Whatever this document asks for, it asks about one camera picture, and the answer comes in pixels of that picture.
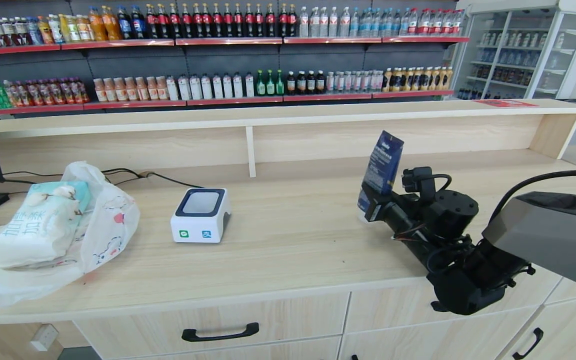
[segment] black handle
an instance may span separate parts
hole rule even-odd
[[[186,328],[181,333],[181,338],[186,342],[215,342],[217,340],[229,340],[229,339],[236,339],[236,338],[246,338],[252,337],[256,333],[259,332],[259,323],[258,322],[251,322],[246,325],[246,330],[240,333],[232,333],[231,335],[222,335],[222,336],[208,336],[208,337],[199,337],[197,336],[197,329],[196,328]]]
[[[514,360],[522,360],[525,359],[526,356],[528,356],[528,354],[530,354],[531,351],[533,351],[533,349],[535,349],[535,346],[537,346],[537,344],[539,344],[539,342],[542,341],[542,339],[544,338],[544,331],[541,330],[541,328],[535,328],[535,330],[532,332],[535,337],[537,337],[537,339],[534,341],[534,344],[532,344],[532,346],[530,346],[530,349],[528,349],[528,351],[526,351],[526,353],[524,353],[523,355],[516,352],[514,354],[512,354],[512,358]]]

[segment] wire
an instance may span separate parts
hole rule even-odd
[[[499,203],[496,205],[492,214],[490,215],[490,220],[488,221],[488,223],[490,224],[492,222],[492,220],[497,215],[499,215],[499,213],[503,209],[504,205],[506,205],[508,200],[510,200],[510,197],[512,197],[514,193],[519,191],[519,189],[526,187],[526,186],[533,184],[533,183],[541,182],[542,180],[556,179],[556,178],[569,178],[572,176],[576,176],[576,170],[555,171],[555,172],[544,173],[542,175],[537,175],[537,176],[533,176],[531,178],[527,178],[526,180],[523,180],[522,182],[518,183],[517,185],[514,185],[513,187],[510,188],[510,190],[508,190],[508,192],[506,192],[503,195],[501,200],[499,200]]]

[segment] blue package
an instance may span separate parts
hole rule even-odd
[[[363,176],[363,181],[379,194],[387,195],[393,191],[393,183],[402,159],[403,147],[404,141],[402,139],[398,139],[385,130],[381,132],[379,140],[370,154],[370,161]],[[369,205],[368,197],[362,190],[359,192],[357,206],[365,214]]]

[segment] beverage refrigerator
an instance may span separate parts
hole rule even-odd
[[[576,84],[576,0],[466,6],[469,42],[455,51],[455,98],[570,98]]]

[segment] plastic bag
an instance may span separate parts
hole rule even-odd
[[[87,182],[90,202],[66,255],[16,268],[0,268],[0,306],[51,294],[114,259],[137,230],[140,211],[135,199],[106,182],[98,168],[69,164],[62,182]],[[0,233],[6,225],[0,226]]]

